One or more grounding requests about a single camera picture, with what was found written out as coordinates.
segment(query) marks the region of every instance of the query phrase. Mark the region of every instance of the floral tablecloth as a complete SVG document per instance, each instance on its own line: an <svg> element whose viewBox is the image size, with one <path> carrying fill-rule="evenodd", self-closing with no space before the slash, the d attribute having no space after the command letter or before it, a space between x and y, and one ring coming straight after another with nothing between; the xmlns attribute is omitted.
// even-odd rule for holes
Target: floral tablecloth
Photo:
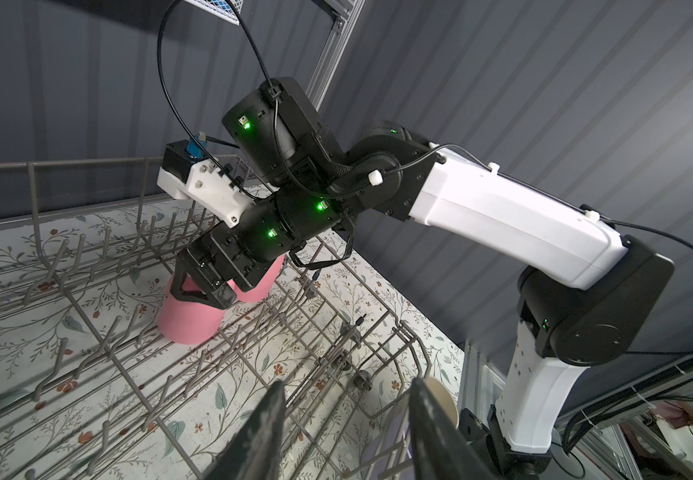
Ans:
<svg viewBox="0 0 693 480"><path fill-rule="evenodd" d="M166 226L175 213L181 220L188 215L189 204L178 201L162 202L144 206L143 219L154 217L158 226ZM88 214L64 220L56 220L41 225L42 241L46 252L55 254L64 240L69 240L69 248L76 248L80 235L85 235L85 247L103 242L104 227L112 226L112 237L123 239L135 235L137 208L114 210L102 214ZM153 235L153 244L164 240L162 229ZM323 241L336 250L343 251L344 242L333 232L322 235ZM302 257L311 256L317 247L315 240L307 247ZM132 240L121 241L110 251L113 255L124 255L130 251ZM318 256L317 260L328 258ZM68 257L58 266L59 272L71 267L73 259ZM83 312L96 329L105 335L116 316L122 316L115 332L119 334L130 327L130 338L142 328L150 325L164 298L164 286L168 283L169 272L162 264L144 268L133 268L116 280L104 283L87 282L74 289L72 295L82 307ZM349 267L363 283L372 289L376 296L355 281L346 267ZM3 289L17 285L24 280L40 280L45 270L37 262L34 252L34 235L30 226L0 231L0 283ZM270 298L270 305L276 304L284 296L283 288L295 293L308 282L295 270L286 266ZM53 280L35 285L34 301L25 312L0 318L0 406L17 398L31 395L53 369L61 339L67 339L64 346L63 365L59 375L76 369L98 346L98 342L82 320L82 316L71 303L53 293L58 288ZM337 338L340 322L331 322L332 311L320 308L322 302L329 301L341 314L350 320L365 316L366 322L361 330L367 331L373 322L379 322L387 305L400 320L415 331L424 342L431 359L431 375L442 382L454 398L463 363L463 352L448 340L428 319L395 290L370 264L358 254L353 254L346 265L324 269L314 284L321 296L304 304L315 316L321 328ZM227 336L239 328L246 328L255 321L260 305L238 304L226 313L224 323L231 325L225 330ZM365 338L378 346L391 335L393 319L384 319L373 333ZM294 330L298 330L301 340L311 341L317 335L316 329L305 325L302 315L292 314L286 318ZM274 379L288 379L288 395L303 381L315 365L315 358L303 348L294 334L276 323L269 327L271 333L257 345L241 346L246 349L245 362L234 362L231 368L217 379L194 383L189 392L188 402L169 396L169 404L161 415L164 424L178 439L178 443L190 457L191 462L205 471L221 453L232 435L242 426L257 402L265 392L264 382ZM208 350L219 345L220 336L200 347ZM387 345L391 351L393 345ZM313 346L317 355L329 346L319 342ZM221 351L206 355L207 366L221 362ZM355 362L369 355L362 347L355 353ZM156 333L144 339L143 345L131 345L118 352L117 357L130 372L132 380L140 391L149 397L153 404L160 398L160 387L168 375L176 379L169 391L177 389L194 377L195 364L200 350L194 347L170 344ZM282 472L285 478L294 473L297 478L334 478L336 472L348 472L360 464L361 450L378 435L386 422L386 415L369 419L362 415L350 416L354 400L368 412L376 412L396 398L400 389L407 388L407 382L416 368L406 351L398 358L404 380L395 367L381 371L368 392L353 391L338 408L331 410L341 397L339 387L333 388L333 395L322 402L322 408L314 411L312 418L306 419L307 432L315 435L322 429L319 445L329 453L328 458L313 450L307 453L310 440L297 430L290 428L286 434L293 439L293 445L284 457ZM257 378L250 370L252 365L261 375ZM371 364L365 366L371 371ZM306 395L316 398L318 393L329 388L328 383L335 379L317 379ZM345 376L343 384L348 384ZM118 374L111 362L100 362L77 379L69 379L44 393L37 401L25 402L13 412L0 418L0 479L24 478L26 471L34 470L36 478L194 478L194 474L161 429L154 422L145 422L146 412L138 398L133 394L130 384ZM105 455L94 464L93 457L102 449L102 425L108 422L108 444ZM306 456L303 467L296 466Z"/></svg>

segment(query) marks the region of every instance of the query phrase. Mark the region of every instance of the pink cup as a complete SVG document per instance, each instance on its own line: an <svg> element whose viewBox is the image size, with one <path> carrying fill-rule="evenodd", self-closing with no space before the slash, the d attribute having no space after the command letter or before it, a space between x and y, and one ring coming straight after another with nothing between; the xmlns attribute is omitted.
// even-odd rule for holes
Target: pink cup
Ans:
<svg viewBox="0 0 693 480"><path fill-rule="evenodd" d="M230 280L229 284L234 293L237 294L237 300L255 303L265 299L272 290L274 280L282 270L284 259L284 255L278 256L277 260L266 271L264 278L250 292L243 292ZM163 336L183 345L197 345L215 335L224 320L226 310L220 310L203 303L176 300L170 295L171 283L173 283L173 277L170 277L168 285L165 287L167 289L165 301L157 319L158 328ZM188 275L183 288L187 292L200 291L200 288Z"/></svg>

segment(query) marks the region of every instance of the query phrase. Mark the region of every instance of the blue connector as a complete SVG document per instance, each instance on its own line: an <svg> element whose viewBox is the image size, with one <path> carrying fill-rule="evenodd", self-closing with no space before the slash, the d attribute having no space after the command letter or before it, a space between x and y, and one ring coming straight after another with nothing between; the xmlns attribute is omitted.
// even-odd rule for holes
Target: blue connector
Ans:
<svg viewBox="0 0 693 480"><path fill-rule="evenodd" d="M198 135L198 140L200 141L202 146L207 149L207 135L205 134L205 132L200 132L200 134ZM202 151L202 149L197 145L193 138L189 140L187 153L198 160L202 160L205 157L205 152Z"/></svg>

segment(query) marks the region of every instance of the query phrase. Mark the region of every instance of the white mesh basket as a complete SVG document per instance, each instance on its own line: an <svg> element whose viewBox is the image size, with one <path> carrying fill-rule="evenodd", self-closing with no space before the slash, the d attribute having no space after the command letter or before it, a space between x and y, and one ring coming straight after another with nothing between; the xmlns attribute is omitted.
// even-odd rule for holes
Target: white mesh basket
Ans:
<svg viewBox="0 0 693 480"><path fill-rule="evenodd" d="M237 12L242 12L244 0L233 0ZM227 22L240 24L237 22L237 17L232 12L232 8L226 3L226 0L187 0L188 3L202 8L205 12L210 12L218 18L223 18Z"/></svg>

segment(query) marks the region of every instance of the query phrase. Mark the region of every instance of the floral pattern surface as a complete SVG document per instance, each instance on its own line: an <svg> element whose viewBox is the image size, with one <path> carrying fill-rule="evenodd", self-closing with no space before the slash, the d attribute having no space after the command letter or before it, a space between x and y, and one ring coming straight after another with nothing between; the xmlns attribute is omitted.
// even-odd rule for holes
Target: floral pattern surface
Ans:
<svg viewBox="0 0 693 480"><path fill-rule="evenodd" d="M174 215L185 219L188 209L188 203L177 201L149 204L142 219L167 226ZM41 225L42 244L53 255L65 240L68 248L76 249L83 236L87 249L103 242L109 226L112 239L118 241L110 254L124 256L135 248L136 220L137 208L55 220ZM200 222L198 214L194 222ZM149 241L165 240L165 230L154 231ZM329 231L321 237L336 254L342 253L344 242L337 234ZM317 260L333 257L316 240L300 257L310 259L318 247ZM83 283L72 289L75 305L58 294L60 285L46 276L35 250L30 226L0 231L0 284L6 292L0 295L0 304L8 301L8 289L18 298L31 288L34 305L15 315L0 315L0 407L18 404L0 416L0 480L24 478L29 469L39 478L193 478L181 453L200 471L207 470L250 416L266 392L265 384L276 379L288 382L289 398L296 393L304 399L293 408L304 428L286 423L284 440L290 449L282 461L282 476L340 478L360 464L362 451L385 427L389 416L385 407L408 388L418 372L416 361L422 369L427 367L424 353L431 360L429 374L457 398L463 352L358 254L322 270L313 281L311 273L305 276L286 265L268 304L278 305L286 293L300 292L300 311L276 312L279 321L259 327L266 329L261 341L245 344L243 340L236 346L244 351L246 361L230 362L224 361L229 350L219 347L225 345L221 334L235 338L238 332L251 331L259 325L259 312L269 310L268 306L237 304L224 317L226 328L201 346L173 344L156 332L139 338L163 302L170 276L166 265L172 261L142 264L113 279ZM61 260L58 272L69 271L72 263L71 257ZM395 320L385 316L387 308L418 335L425 352L413 346L415 355L405 350L396 362L381 368L371 349L394 352L403 345L392 335ZM333 321L334 312L340 314L337 321ZM351 360L364 361L362 368L375 373L372 388L351 389L350 374L335 372L310 379L308 391L297 392L315 368L315 356L330 346L320 332L338 339L343 319L352 325L359 318L365 320L359 331L369 347L354 350ZM111 332L111 342L128 340L116 357L129 379L112 362L94 358L98 348L94 330L101 337ZM203 371L215 367L223 373L208 379L195 377L203 350ZM77 369L81 362L92 367L35 397L35 387L48 376L59 355L59 376ZM156 405L169 376L173 377L168 383L170 394L162 402L161 422L155 422L131 385ZM339 385L347 386L349 395ZM306 415L305 407L315 402L318 407ZM109 447L102 451L104 425ZM314 436L318 448L312 447Z"/></svg>

